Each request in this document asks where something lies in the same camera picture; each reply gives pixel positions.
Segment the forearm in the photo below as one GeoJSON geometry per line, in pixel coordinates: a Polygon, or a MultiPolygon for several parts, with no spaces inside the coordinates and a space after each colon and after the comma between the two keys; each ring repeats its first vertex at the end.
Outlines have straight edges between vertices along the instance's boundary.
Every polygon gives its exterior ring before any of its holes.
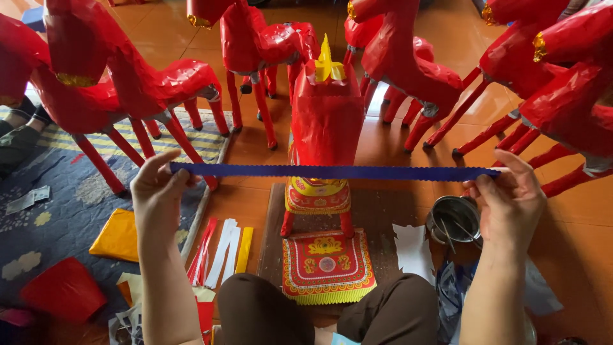
{"type": "Polygon", "coordinates": [[[460,344],[523,344],[524,285],[525,256],[486,243],[462,310],[460,344]]]}
{"type": "Polygon", "coordinates": [[[139,242],[143,337],[149,345],[202,344],[198,309],[173,240],[139,242]]]}

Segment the wooden board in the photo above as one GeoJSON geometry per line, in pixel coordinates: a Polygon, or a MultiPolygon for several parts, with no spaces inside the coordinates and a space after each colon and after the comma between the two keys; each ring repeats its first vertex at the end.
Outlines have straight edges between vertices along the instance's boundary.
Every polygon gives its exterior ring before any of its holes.
{"type": "MultiPolygon", "coordinates": [[[[270,190],[266,226],[257,275],[277,287],[282,285],[283,243],[280,236],[285,213],[285,184],[273,184],[270,190]]],[[[424,224],[428,209],[416,207],[414,196],[407,190],[351,189],[351,217],[356,228],[363,228],[377,284],[398,278],[398,257],[392,224],[417,226],[424,224]]],[[[340,229],[338,215],[295,215],[292,233],[340,229]]],[[[308,306],[309,312],[340,315],[346,304],[308,306]]]]}

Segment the blue paper strip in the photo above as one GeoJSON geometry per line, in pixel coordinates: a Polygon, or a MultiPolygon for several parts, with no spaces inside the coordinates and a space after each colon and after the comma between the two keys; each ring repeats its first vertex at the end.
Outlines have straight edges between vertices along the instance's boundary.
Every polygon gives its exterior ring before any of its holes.
{"type": "Polygon", "coordinates": [[[203,176],[300,176],[308,179],[376,179],[456,181],[474,180],[479,175],[497,177],[500,172],[488,168],[410,166],[309,166],[309,165],[228,165],[170,162],[170,171],[185,169],[203,176]]]}

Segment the hand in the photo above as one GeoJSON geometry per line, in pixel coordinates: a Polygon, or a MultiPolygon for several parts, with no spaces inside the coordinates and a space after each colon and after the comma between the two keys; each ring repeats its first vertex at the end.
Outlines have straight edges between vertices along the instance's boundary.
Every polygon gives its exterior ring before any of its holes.
{"type": "Polygon", "coordinates": [[[503,173],[496,180],[481,175],[464,187],[482,206],[484,247],[525,256],[547,198],[528,163],[504,150],[494,151],[494,157],[507,166],[501,168],[503,173]]]}
{"type": "Polygon", "coordinates": [[[130,183],[139,250],[143,244],[168,245],[180,224],[181,195],[193,187],[199,177],[185,169],[171,174],[168,162],[179,157],[181,150],[171,150],[147,159],[130,183]]]}

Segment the brown pants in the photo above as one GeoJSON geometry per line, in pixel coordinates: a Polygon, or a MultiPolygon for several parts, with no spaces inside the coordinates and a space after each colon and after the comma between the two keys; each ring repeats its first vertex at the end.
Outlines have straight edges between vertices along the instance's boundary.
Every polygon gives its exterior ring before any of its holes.
{"type": "MultiPolygon", "coordinates": [[[[227,345],[313,345],[313,324],[277,287],[251,274],[228,278],[217,294],[227,345]]],[[[343,311],[338,333],[362,345],[434,345],[438,329],[435,289],[406,274],[379,285],[343,311]]]]}

